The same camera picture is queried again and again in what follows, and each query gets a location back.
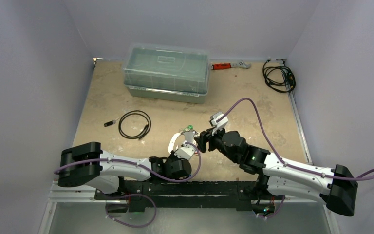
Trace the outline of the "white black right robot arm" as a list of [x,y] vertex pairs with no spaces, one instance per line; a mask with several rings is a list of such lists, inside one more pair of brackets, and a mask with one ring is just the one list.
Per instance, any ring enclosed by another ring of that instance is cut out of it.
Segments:
[[194,140],[200,152],[217,150],[245,172],[257,174],[254,192],[259,198],[294,196],[322,203],[339,215],[355,213],[358,183],[346,166],[315,167],[277,158],[267,149],[248,144],[237,131],[208,129]]

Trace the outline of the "metal keyring plate with keys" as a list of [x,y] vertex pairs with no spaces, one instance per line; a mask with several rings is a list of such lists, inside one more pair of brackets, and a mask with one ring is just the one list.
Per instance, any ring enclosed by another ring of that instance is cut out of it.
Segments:
[[186,142],[189,142],[194,145],[197,144],[194,139],[197,135],[197,132],[193,129],[192,125],[188,125],[184,129],[182,129],[180,134],[184,136]]

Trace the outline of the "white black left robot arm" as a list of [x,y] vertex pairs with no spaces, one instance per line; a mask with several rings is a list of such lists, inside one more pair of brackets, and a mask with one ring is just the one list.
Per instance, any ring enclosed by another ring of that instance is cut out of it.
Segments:
[[121,199],[126,192],[126,177],[136,181],[159,180],[182,183],[197,175],[190,159],[200,155],[190,142],[172,151],[168,157],[130,158],[114,155],[101,149],[99,142],[89,142],[61,152],[60,167],[54,170],[60,187],[82,185],[98,189],[113,199]]

